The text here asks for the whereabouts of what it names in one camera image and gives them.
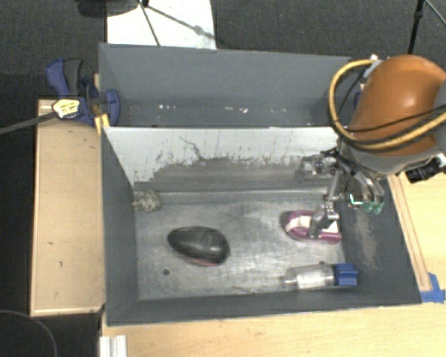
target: small bottle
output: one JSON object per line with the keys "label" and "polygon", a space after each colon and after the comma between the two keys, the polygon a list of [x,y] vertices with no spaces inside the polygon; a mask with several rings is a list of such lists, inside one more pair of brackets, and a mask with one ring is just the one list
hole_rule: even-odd
{"label": "small bottle", "polygon": [[331,286],[357,286],[358,271],[351,263],[317,265],[289,268],[282,277],[284,287],[312,290]]}

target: clamp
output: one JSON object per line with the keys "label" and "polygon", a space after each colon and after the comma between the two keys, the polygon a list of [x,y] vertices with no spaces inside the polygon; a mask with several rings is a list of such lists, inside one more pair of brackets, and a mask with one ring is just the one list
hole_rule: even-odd
{"label": "clamp", "polygon": [[77,120],[89,126],[94,125],[96,116],[107,114],[109,123],[115,126],[120,115],[117,91],[106,90],[101,97],[91,79],[80,76],[82,63],[81,59],[59,58],[46,68],[48,83],[59,97],[53,105],[53,111],[61,120]]}

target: wooden table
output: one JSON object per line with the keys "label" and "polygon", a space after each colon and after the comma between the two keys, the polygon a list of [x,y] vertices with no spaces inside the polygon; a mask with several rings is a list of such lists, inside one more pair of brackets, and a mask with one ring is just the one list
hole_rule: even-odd
{"label": "wooden table", "polygon": [[[49,101],[40,112],[49,112]],[[30,311],[97,312],[104,303],[95,129],[53,120],[39,125]],[[409,184],[394,178],[418,282],[435,273],[446,289],[446,175]],[[443,356],[446,303],[192,323],[103,327],[126,335],[140,356]]]}

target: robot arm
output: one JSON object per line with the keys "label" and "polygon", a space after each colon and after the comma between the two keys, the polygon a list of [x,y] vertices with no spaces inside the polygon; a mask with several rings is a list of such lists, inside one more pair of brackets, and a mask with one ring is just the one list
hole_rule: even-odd
{"label": "robot arm", "polygon": [[311,238],[338,219],[337,200],[377,214],[383,207],[381,179],[405,172],[415,182],[446,172],[446,73],[426,59],[404,55],[377,65],[350,124],[339,122],[334,102],[338,79],[351,68],[373,63],[352,62],[336,73],[329,111],[339,134],[337,148],[303,159],[306,175],[329,170],[333,175],[322,205],[312,215]]}

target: black computer mouse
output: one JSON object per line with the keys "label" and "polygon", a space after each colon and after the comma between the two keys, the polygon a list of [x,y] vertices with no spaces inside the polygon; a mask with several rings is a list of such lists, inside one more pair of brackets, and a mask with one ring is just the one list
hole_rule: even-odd
{"label": "black computer mouse", "polygon": [[199,266],[221,265],[230,254],[230,245],[225,236],[216,229],[204,226],[175,229],[167,240],[185,260]]}

